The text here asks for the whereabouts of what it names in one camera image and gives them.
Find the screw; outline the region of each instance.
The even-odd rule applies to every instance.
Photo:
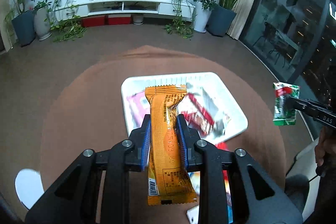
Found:
[[[239,156],[239,157],[244,157],[246,155],[246,151],[244,149],[237,149],[236,150],[236,154]]]
[[[204,147],[207,145],[207,142],[205,140],[198,140],[197,145],[200,147]]]
[[[86,149],[86,150],[84,150],[84,152],[83,152],[83,155],[84,155],[85,157],[91,157],[92,154],[93,154],[93,150],[91,150],[91,149]]]
[[[132,141],[131,140],[125,140],[122,143],[123,146],[125,147],[130,147],[132,145]]]

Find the white plastic basket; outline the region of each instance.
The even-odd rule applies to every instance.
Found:
[[[198,72],[127,78],[121,85],[121,95],[128,135],[137,127],[133,121],[130,105],[127,101],[128,96],[142,92],[149,86],[185,85],[187,82],[197,86],[204,86],[217,107],[231,118],[224,135],[215,139],[212,136],[208,136],[205,140],[217,144],[231,139],[247,129],[246,116],[218,75],[213,72]]]

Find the orange snack wrapper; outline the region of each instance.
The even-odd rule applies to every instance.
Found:
[[[181,163],[175,132],[176,106],[185,85],[152,86],[145,96],[151,105],[152,140],[148,164],[148,205],[196,202],[196,192]]]

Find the tv stand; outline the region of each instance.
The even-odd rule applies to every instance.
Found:
[[[172,5],[172,0],[77,0],[73,2],[78,5],[77,8],[70,6],[58,7],[55,15],[58,21],[72,18],[78,15],[87,17],[93,15],[109,15],[109,14],[132,14],[141,13],[147,17],[171,18],[176,15],[176,7]],[[181,3],[182,17],[186,21],[191,21],[194,12],[194,6],[186,1]]]

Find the red storage bin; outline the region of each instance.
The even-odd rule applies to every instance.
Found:
[[[82,22],[83,27],[103,26],[105,25],[105,15],[85,17]]]
[[[107,21],[109,25],[131,24],[131,14],[109,15]]]

